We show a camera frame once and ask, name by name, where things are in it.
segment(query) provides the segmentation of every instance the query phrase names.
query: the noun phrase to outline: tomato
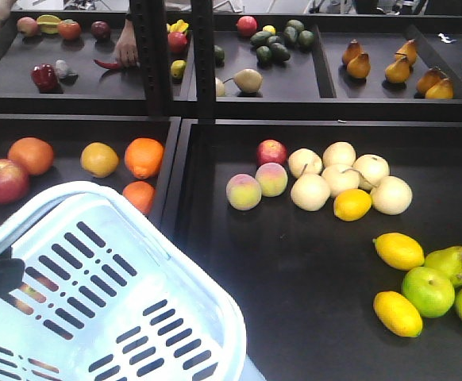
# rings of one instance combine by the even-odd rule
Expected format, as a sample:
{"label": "tomato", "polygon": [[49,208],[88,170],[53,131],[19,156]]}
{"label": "tomato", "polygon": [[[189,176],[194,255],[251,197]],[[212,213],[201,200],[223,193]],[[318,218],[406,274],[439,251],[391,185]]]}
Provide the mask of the tomato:
{"label": "tomato", "polygon": [[58,29],[58,33],[65,40],[77,40],[81,35],[81,25],[79,25],[77,21],[71,20],[70,18],[60,21],[56,28]]}

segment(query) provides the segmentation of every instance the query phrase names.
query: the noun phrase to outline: white plastic basket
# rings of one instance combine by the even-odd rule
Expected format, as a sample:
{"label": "white plastic basket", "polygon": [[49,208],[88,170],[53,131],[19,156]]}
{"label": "white plastic basket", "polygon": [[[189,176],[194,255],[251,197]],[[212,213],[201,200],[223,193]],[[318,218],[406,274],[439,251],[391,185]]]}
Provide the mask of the white plastic basket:
{"label": "white plastic basket", "polygon": [[0,226],[0,381],[261,381],[238,305],[116,191],[52,187]]}

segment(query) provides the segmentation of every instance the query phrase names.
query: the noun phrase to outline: black tray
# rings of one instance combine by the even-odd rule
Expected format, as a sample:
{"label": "black tray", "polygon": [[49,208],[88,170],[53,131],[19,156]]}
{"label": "black tray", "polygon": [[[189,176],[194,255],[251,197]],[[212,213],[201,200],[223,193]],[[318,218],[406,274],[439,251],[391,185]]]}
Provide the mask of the black tray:
{"label": "black tray", "polygon": [[[398,216],[371,210],[359,221],[277,198],[234,210],[225,185],[253,175],[267,138],[320,155],[334,141],[376,153],[405,179],[414,199]],[[268,381],[462,378],[462,321],[451,309],[425,319],[420,337],[384,328],[372,309],[379,291],[399,291],[404,271],[388,267],[372,238],[401,232],[426,252],[462,244],[462,123],[183,120],[163,231],[238,302],[248,354]]]}
{"label": "black tray", "polygon": [[[0,206],[0,224],[40,191],[59,183],[86,180],[112,187],[121,192],[134,178],[123,164],[127,144],[136,137],[152,137],[164,144],[162,168],[157,177],[148,181],[156,188],[156,196],[148,219],[160,223],[164,199],[175,153],[179,118],[99,117],[60,115],[0,115],[0,158],[6,157],[10,145],[21,137],[34,136],[49,142],[55,150],[53,167],[43,175],[31,177],[31,190],[26,198]],[[81,151],[92,141],[113,147],[121,158],[118,169],[104,179],[96,179],[79,164]]]}

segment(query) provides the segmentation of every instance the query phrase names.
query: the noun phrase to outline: yellow lemon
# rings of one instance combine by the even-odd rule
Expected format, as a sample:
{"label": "yellow lemon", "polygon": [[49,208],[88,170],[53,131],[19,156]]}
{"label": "yellow lemon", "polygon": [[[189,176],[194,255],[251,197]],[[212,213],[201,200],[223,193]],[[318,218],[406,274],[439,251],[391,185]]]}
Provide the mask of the yellow lemon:
{"label": "yellow lemon", "polygon": [[398,270],[409,271],[425,262],[423,248],[406,234],[384,233],[372,242],[381,259]]}
{"label": "yellow lemon", "polygon": [[120,158],[109,145],[94,142],[83,149],[80,162],[85,171],[101,179],[117,169]]}
{"label": "yellow lemon", "polygon": [[381,291],[374,298],[374,311],[380,321],[395,335],[417,337],[423,320],[406,297],[395,291]]}
{"label": "yellow lemon", "polygon": [[372,206],[372,198],[362,189],[347,189],[333,201],[333,214],[342,221],[356,221],[362,218]]}

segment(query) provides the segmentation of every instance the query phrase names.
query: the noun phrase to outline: peach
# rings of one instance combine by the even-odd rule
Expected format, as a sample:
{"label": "peach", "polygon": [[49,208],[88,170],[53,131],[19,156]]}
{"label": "peach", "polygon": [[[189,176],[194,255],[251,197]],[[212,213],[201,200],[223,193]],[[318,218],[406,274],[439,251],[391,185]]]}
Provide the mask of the peach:
{"label": "peach", "polygon": [[286,190],[287,172],[278,163],[265,163],[257,168],[256,180],[261,185],[263,196],[275,197]]}
{"label": "peach", "polygon": [[238,210],[250,210],[261,201],[261,185],[251,175],[240,173],[225,186],[229,204]]}

